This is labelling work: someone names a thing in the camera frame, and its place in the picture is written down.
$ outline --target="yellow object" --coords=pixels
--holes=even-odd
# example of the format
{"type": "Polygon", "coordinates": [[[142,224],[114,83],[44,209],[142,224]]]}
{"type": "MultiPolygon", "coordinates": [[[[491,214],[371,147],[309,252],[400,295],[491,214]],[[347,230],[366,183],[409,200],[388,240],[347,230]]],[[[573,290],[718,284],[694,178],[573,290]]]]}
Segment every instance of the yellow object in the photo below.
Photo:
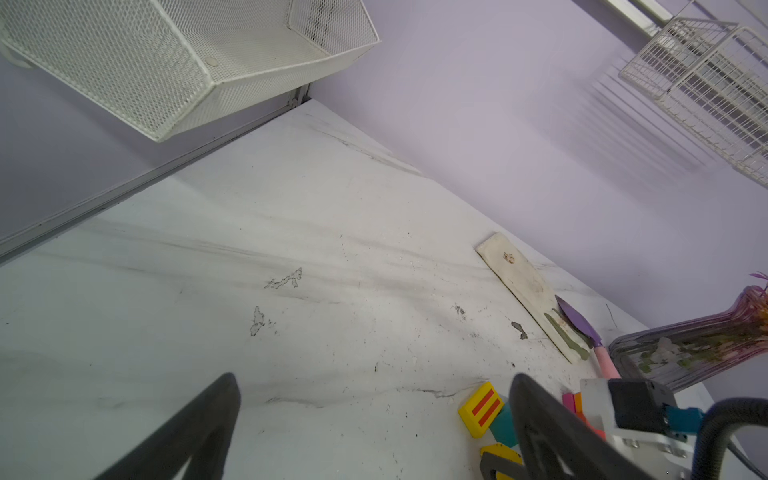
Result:
{"type": "MultiPolygon", "coordinates": [[[[506,458],[507,460],[519,463],[520,465],[523,464],[523,459],[515,450],[510,449],[508,446],[503,445],[501,443],[495,443],[494,445],[488,445],[487,447],[483,447],[480,449],[480,457],[482,457],[482,454],[484,453],[490,453],[493,455],[496,455],[497,457],[506,458]]],[[[496,480],[514,480],[513,478],[504,475],[503,473],[496,473],[496,480]]]]}
{"type": "Polygon", "coordinates": [[[458,415],[462,417],[472,438],[479,439],[491,426],[502,406],[504,403],[493,389],[493,385],[486,382],[458,409],[458,415]]]}

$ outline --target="pink handle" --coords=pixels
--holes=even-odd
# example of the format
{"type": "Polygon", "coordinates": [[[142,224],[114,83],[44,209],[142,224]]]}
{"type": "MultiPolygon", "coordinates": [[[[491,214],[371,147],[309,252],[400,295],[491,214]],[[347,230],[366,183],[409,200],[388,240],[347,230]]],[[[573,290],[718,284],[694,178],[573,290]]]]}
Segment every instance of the pink handle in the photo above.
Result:
{"type": "Polygon", "coordinates": [[[603,378],[605,379],[620,379],[618,370],[611,360],[611,356],[608,355],[608,351],[604,346],[596,346],[594,348],[594,354],[598,358],[600,364],[600,371],[603,372],[603,378]]]}

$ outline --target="white marble countertop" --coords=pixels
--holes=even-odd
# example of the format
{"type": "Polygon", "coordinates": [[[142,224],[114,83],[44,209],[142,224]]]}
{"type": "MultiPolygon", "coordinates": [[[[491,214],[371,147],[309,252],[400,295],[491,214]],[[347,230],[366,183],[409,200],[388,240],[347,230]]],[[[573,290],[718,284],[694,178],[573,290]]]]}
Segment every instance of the white marble countertop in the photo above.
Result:
{"type": "Polygon", "coordinates": [[[310,101],[0,268],[0,476],[90,478],[231,371],[225,478],[479,478],[478,384],[599,376],[475,253],[495,231],[606,344],[644,329],[310,101]]]}

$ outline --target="black cable tube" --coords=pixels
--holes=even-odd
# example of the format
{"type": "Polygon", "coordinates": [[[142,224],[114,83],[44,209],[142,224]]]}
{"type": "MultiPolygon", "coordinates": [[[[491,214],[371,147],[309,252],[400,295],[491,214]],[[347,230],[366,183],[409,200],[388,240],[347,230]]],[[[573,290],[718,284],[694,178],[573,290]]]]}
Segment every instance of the black cable tube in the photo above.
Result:
{"type": "Polygon", "coordinates": [[[696,437],[691,480],[718,480],[730,436],[745,425],[768,427],[768,399],[726,399],[704,415],[696,437]]]}

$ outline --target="glass vase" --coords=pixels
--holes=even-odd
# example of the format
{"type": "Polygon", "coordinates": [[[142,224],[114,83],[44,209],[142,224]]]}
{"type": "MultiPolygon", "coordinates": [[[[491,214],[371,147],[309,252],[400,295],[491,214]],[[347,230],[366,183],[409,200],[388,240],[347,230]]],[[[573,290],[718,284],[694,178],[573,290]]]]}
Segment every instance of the glass vase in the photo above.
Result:
{"type": "Polygon", "coordinates": [[[620,336],[608,350],[622,378],[679,392],[768,351],[768,296],[748,286],[725,312],[620,336]]]}

